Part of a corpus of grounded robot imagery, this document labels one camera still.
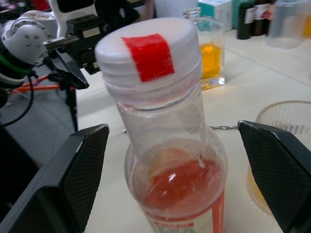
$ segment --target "table surface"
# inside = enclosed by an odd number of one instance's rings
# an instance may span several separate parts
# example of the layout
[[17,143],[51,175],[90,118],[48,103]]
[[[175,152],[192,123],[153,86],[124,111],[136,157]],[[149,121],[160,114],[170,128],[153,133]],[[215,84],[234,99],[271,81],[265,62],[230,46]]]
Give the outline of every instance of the table surface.
[[[252,60],[225,51],[226,84],[203,92],[207,125],[234,126],[239,120],[255,121],[264,107],[279,101],[311,101],[311,87],[277,72],[276,68]],[[124,159],[129,139],[122,133],[124,125],[115,103],[108,95],[100,73],[89,76],[83,72],[90,87],[77,91],[79,129],[103,123],[110,127],[102,179],[86,233],[152,233],[125,182]],[[275,220],[261,211],[247,194],[248,161],[239,132],[216,133],[228,156],[226,233],[281,233]]]

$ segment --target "black tripod leg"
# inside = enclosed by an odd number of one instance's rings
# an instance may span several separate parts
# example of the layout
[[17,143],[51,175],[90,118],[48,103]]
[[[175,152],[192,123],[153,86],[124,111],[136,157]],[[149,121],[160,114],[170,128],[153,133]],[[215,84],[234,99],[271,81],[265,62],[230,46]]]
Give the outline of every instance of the black tripod leg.
[[66,87],[66,103],[69,106],[71,119],[74,130],[78,132],[78,120],[77,120],[77,103],[76,103],[76,90],[70,90],[70,87]]

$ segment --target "red liquid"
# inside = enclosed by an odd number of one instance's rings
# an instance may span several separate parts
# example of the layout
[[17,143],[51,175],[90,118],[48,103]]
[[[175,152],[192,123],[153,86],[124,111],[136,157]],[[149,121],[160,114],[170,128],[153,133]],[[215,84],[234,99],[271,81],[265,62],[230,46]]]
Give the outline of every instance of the red liquid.
[[222,167],[212,160],[188,160],[156,175],[145,205],[174,217],[190,217],[209,208],[220,195]]

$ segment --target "white bottle cap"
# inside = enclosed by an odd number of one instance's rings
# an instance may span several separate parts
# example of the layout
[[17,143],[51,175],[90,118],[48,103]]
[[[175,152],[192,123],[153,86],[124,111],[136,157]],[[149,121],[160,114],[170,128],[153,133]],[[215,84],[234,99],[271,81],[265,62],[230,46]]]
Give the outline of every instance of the white bottle cap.
[[104,37],[95,53],[109,93],[130,105],[176,98],[202,75],[197,31],[187,19],[159,18],[126,26]]

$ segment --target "cardboard box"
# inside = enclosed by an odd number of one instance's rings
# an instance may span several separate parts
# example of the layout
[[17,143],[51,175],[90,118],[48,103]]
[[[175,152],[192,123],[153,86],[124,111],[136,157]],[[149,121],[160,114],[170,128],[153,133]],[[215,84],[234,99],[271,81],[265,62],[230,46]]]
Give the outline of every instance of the cardboard box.
[[201,16],[211,16],[222,22],[225,32],[232,30],[232,0],[199,0]]

